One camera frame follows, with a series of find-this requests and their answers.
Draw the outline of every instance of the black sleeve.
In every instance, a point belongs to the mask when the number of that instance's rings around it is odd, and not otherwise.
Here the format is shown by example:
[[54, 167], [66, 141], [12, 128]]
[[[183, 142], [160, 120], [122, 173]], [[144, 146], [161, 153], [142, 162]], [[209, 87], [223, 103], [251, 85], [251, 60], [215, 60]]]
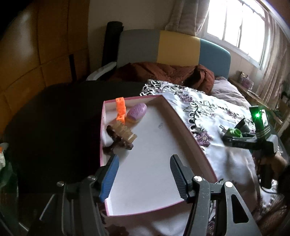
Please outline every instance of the black sleeve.
[[288, 165], [278, 179], [278, 193], [284, 195], [286, 202], [290, 203], [290, 165]]

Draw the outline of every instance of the window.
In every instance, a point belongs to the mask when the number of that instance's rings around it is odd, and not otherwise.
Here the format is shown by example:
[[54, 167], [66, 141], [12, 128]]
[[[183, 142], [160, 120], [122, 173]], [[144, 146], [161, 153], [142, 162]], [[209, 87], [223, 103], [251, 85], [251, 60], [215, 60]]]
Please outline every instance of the window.
[[234, 46], [258, 65], [265, 45], [264, 9], [255, 0], [211, 0], [204, 35], [230, 49]]

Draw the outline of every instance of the orange plastic object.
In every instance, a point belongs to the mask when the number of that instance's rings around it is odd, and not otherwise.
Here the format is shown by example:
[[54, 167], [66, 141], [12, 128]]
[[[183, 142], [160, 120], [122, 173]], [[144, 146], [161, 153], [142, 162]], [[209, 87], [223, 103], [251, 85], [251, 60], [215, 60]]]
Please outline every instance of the orange plastic object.
[[116, 118], [117, 121], [120, 121], [123, 125], [125, 124], [125, 114], [124, 115], [118, 115]]
[[117, 121], [122, 122], [125, 124], [125, 115], [126, 115], [126, 106], [125, 106], [125, 99], [123, 97], [116, 98], [116, 109], [117, 109]]

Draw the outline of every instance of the blue gripper pad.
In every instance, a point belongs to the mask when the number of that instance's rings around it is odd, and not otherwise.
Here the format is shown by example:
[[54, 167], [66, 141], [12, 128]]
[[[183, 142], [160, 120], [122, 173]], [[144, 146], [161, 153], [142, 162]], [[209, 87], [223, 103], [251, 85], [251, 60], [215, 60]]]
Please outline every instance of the blue gripper pad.
[[101, 187], [99, 189], [99, 199], [104, 202], [109, 196], [112, 185], [114, 183], [118, 168], [119, 168], [119, 157], [118, 155], [112, 155], [107, 164], [102, 168], [101, 174], [98, 176], [98, 184]]
[[192, 170], [182, 164], [178, 155], [170, 157], [170, 169], [180, 197], [186, 200], [189, 197], [188, 193], [192, 190], [192, 178], [194, 176]]

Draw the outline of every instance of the brown blanket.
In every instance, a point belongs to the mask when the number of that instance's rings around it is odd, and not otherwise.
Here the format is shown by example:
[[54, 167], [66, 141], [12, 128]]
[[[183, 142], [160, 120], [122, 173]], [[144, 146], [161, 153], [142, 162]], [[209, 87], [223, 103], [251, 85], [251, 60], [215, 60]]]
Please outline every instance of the brown blanket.
[[128, 63], [110, 77], [110, 81], [146, 82], [148, 79], [184, 85], [210, 94], [214, 74], [203, 65], [170, 66], [155, 62]]

